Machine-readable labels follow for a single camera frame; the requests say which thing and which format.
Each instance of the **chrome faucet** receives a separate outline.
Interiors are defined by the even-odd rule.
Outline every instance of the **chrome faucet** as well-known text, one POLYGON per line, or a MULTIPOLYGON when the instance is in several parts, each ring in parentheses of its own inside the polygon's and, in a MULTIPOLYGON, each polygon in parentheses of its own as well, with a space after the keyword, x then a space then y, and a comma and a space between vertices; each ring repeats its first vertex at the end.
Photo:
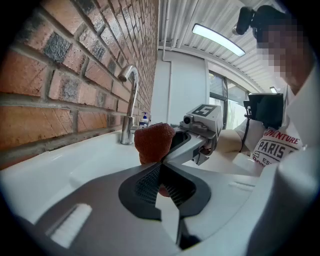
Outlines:
POLYGON ((121 144, 130 145, 134 142, 134 135, 133 133, 138 129, 137 126, 134 126, 135 118, 133 117, 134 114, 134 107, 135 101, 138 93, 139 88, 139 75, 138 69, 134 65, 127 65, 125 66, 120 74, 118 75, 118 79, 121 82, 126 82, 129 76, 133 73, 133 88, 130 95, 128 110, 126 116, 123 118, 122 124, 122 133, 121 133, 121 144))

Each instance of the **ceiling light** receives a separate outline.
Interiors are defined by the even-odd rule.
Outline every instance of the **ceiling light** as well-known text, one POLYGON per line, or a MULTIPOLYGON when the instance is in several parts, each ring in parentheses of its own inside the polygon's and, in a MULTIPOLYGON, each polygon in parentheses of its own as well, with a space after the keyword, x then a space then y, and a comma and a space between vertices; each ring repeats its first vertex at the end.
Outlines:
POLYGON ((196 23, 193 26, 192 32, 199 36, 208 38, 218 43, 219 45, 222 45, 223 47, 227 48, 228 50, 238 55, 239 57, 245 55, 245 51, 242 50, 239 46, 237 46, 234 42, 230 41, 228 38, 224 37, 222 34, 219 34, 218 32, 211 30, 210 28, 207 28, 205 26, 202 26, 196 23))
POLYGON ((273 94, 277 94, 277 90, 274 86, 270 87, 270 91, 273 93, 273 94))

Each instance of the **soap dispenser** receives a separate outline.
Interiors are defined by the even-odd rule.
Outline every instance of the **soap dispenser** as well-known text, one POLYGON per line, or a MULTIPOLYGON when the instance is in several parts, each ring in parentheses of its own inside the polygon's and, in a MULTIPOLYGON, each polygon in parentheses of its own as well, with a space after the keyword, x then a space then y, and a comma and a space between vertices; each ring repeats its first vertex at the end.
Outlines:
POLYGON ((143 118, 140 119, 139 122, 139 129, 143 129, 148 127, 149 125, 149 120, 147 118, 147 112, 143 112, 143 118))

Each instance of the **ceiling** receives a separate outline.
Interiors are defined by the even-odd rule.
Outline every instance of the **ceiling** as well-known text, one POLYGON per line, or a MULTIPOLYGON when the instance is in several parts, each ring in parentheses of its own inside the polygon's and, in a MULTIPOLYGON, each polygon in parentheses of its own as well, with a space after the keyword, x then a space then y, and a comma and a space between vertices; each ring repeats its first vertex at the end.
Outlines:
MULTIPOLYGON (((160 3, 159 46, 163 46, 165 36, 166 0, 160 3)), ((282 79, 274 78, 257 55, 256 39, 250 28, 244 35, 234 35, 232 28, 238 21, 240 8, 270 5, 281 11, 274 0, 171 0, 169 9, 166 47, 173 50, 190 50, 190 54, 212 56, 233 68, 246 80, 254 84, 259 91, 270 92, 285 85, 282 79), (238 57, 220 44, 192 33, 195 23, 202 24, 229 38, 245 51, 238 57)))

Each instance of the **red sponge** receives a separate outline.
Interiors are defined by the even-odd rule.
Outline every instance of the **red sponge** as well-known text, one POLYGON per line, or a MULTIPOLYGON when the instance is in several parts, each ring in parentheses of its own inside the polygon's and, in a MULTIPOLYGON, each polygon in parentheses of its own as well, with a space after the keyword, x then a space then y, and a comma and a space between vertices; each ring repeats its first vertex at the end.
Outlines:
POLYGON ((141 164, 160 162, 168 154, 175 129, 167 123, 157 123, 134 133, 134 145, 141 164))

